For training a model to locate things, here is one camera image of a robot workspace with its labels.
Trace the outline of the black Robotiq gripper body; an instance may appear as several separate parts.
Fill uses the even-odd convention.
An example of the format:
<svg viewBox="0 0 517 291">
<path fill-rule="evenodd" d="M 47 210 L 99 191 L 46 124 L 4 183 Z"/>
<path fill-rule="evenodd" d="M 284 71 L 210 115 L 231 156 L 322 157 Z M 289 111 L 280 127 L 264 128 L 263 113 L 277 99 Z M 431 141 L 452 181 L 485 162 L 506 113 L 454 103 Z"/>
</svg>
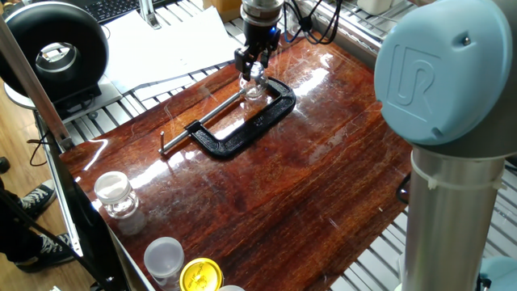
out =
<svg viewBox="0 0 517 291">
<path fill-rule="evenodd" d="M 268 50 L 273 52 L 278 48 L 281 30 L 275 24 L 258 26 L 249 22 L 244 22 L 244 34 L 246 37 L 246 47 L 251 52 L 262 52 Z"/>
</svg>

